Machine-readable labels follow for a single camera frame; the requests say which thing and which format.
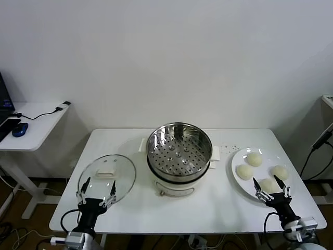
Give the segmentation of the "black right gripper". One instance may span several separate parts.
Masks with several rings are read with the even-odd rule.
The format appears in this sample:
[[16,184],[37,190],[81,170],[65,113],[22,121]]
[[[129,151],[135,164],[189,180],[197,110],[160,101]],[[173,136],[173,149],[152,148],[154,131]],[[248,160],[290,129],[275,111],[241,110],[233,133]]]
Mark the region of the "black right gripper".
[[270,195],[261,189],[259,183],[254,177],[252,179],[254,183],[256,197],[260,201],[265,202],[266,206],[274,208],[276,210],[282,226],[299,220],[299,216],[297,216],[290,207],[290,202],[292,200],[290,194],[290,187],[286,186],[283,180],[281,180],[278,176],[274,175],[274,179],[276,180],[276,183],[280,187],[281,191]]

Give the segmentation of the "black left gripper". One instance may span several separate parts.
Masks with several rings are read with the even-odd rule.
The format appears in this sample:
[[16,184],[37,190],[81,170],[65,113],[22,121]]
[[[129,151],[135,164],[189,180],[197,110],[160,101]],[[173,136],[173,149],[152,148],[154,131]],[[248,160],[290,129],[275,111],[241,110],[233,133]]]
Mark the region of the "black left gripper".
[[79,229],[94,229],[97,218],[106,212],[106,208],[109,208],[117,201],[115,180],[107,180],[106,183],[101,186],[101,199],[85,199],[85,193],[90,180],[91,178],[88,177],[82,186],[79,186],[79,189],[76,192],[78,209],[81,212],[81,217],[78,223]]

